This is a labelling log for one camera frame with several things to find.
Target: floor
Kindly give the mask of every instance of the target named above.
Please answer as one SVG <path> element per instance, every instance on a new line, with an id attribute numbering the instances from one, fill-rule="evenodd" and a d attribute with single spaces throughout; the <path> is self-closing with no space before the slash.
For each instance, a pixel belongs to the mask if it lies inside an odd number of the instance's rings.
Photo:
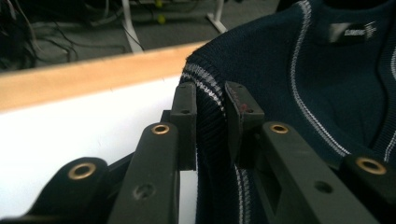
<path id="1" fill-rule="evenodd" d="M 274 13 L 277 4 L 278 0 L 245 0 L 241 3 L 228 0 L 224 4 L 221 21 L 230 30 Z M 173 0 L 161 6 L 156 6 L 154 0 L 133 1 L 131 12 L 139 44 L 144 50 L 151 50 L 215 38 L 220 33 L 206 18 L 208 12 L 214 12 L 215 6 L 216 0 Z M 103 21 L 105 11 L 102 8 L 88 9 L 92 24 Z M 115 20 L 97 26 L 75 21 L 29 18 L 36 54 L 34 67 L 131 53 L 122 26 L 123 15 L 117 14 L 119 7 L 113 9 L 107 13 L 107 18 Z M 0 72 L 29 66 L 29 63 L 21 65 L 16 62 L 7 68 L 2 69 L 0 66 Z"/>

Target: navy sweater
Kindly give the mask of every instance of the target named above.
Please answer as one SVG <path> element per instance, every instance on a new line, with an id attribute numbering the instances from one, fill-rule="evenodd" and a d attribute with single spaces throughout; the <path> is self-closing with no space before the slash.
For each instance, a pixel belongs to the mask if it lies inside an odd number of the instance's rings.
<path id="1" fill-rule="evenodd" d="M 327 163 L 366 153 L 396 165 L 395 1 L 346 10 L 304 0 L 196 50 L 181 82 L 197 86 L 197 223 L 264 222 L 249 170 L 227 150 L 226 80 L 266 119 L 293 126 Z"/>

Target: knit sweater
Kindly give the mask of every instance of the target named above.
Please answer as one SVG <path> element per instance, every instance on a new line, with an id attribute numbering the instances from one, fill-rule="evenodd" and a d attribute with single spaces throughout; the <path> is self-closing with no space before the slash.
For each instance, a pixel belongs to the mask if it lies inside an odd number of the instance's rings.
<path id="1" fill-rule="evenodd" d="M 321 0 L 237 27 L 196 50 L 180 82 L 197 86 L 197 223 L 263 223 L 249 170 L 227 149 L 225 81 L 267 120 L 293 126 L 327 163 L 365 153 L 396 165 L 395 0 L 347 10 Z"/>

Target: brass grommet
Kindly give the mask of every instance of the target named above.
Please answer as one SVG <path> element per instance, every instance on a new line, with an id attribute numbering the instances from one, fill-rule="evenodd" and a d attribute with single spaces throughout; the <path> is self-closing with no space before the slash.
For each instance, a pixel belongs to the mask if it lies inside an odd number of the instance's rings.
<path id="1" fill-rule="evenodd" d="M 69 171 L 69 178 L 74 180 L 84 179 L 93 174 L 96 170 L 96 165 L 91 162 L 84 162 L 78 165 L 75 165 Z"/>
<path id="2" fill-rule="evenodd" d="M 165 134 L 169 132 L 169 126 L 164 124 L 156 125 L 151 131 L 155 134 Z"/>
<path id="3" fill-rule="evenodd" d="M 271 131 L 273 131 L 274 133 L 288 133 L 289 129 L 281 124 L 274 124 L 271 125 Z"/>
<path id="4" fill-rule="evenodd" d="M 356 159 L 356 164 L 365 172 L 373 175 L 384 175 L 387 172 L 384 165 L 373 159 L 359 157 Z"/>

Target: clothing label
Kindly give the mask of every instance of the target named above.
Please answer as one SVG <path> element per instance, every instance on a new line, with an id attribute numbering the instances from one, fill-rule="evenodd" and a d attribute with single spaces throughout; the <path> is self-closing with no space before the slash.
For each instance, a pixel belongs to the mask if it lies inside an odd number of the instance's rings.
<path id="1" fill-rule="evenodd" d="M 375 31 L 375 21 L 333 23 L 330 25 L 329 41 L 336 44 L 360 43 L 373 38 Z"/>

